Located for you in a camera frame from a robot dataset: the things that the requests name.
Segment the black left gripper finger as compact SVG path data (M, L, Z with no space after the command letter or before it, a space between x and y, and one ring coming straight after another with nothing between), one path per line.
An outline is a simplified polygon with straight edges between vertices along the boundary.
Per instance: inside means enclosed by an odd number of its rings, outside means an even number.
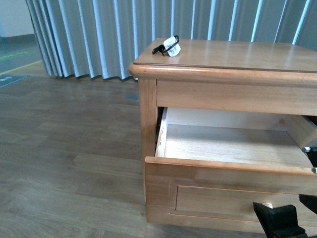
M269 208L254 202L253 208L267 238L306 237L306 230L298 225L294 205Z

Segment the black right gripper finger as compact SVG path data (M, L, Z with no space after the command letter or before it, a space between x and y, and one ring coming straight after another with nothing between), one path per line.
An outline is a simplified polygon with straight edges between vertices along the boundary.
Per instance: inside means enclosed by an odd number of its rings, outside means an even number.
M299 200L308 209L310 209L312 212L317 214L317 196L316 195L299 194Z

